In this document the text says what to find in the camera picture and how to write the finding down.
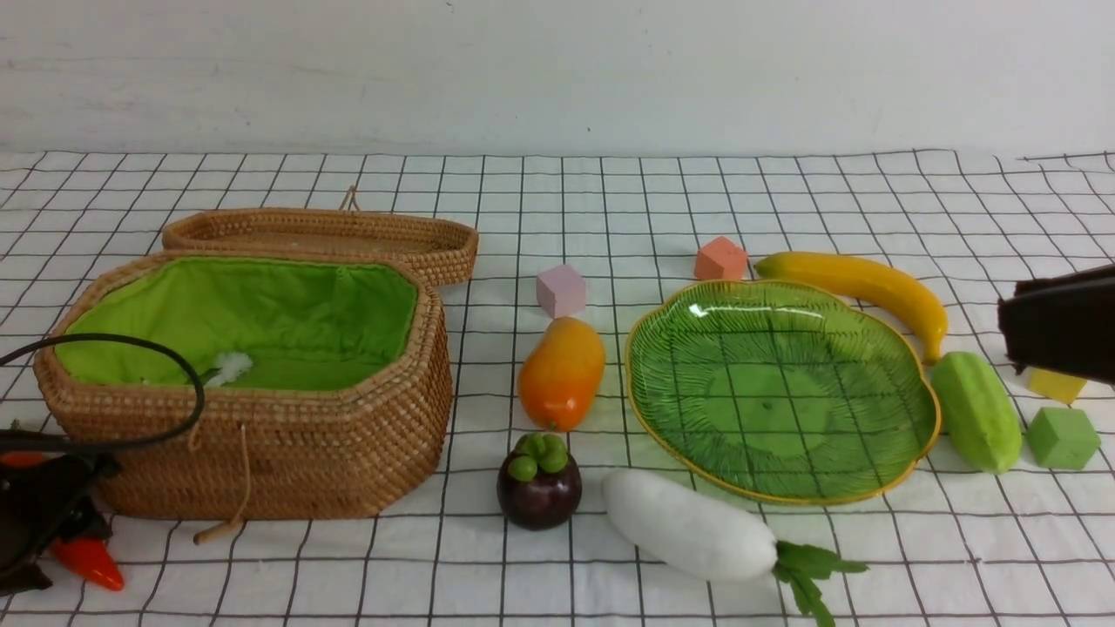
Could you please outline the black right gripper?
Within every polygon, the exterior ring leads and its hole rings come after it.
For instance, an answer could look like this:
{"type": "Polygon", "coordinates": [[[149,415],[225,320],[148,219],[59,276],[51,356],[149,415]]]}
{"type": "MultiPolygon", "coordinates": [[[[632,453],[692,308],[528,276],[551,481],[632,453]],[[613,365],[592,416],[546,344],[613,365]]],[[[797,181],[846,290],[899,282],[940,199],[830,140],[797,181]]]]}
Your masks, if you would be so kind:
{"type": "Polygon", "coordinates": [[[998,301],[998,329],[1016,374],[1114,384],[1114,266],[1016,282],[998,301]]]}

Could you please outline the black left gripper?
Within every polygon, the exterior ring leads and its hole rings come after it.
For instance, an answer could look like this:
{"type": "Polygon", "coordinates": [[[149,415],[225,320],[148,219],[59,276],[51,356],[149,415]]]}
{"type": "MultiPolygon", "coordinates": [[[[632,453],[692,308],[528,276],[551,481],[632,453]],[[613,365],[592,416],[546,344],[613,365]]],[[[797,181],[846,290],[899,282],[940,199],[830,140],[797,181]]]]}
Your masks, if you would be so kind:
{"type": "Polygon", "coordinates": [[[40,556],[51,552],[49,546],[81,496],[91,496],[100,479],[117,472],[119,465],[112,454],[50,459],[40,452],[4,452],[3,573],[30,561],[39,566],[40,556]]]}

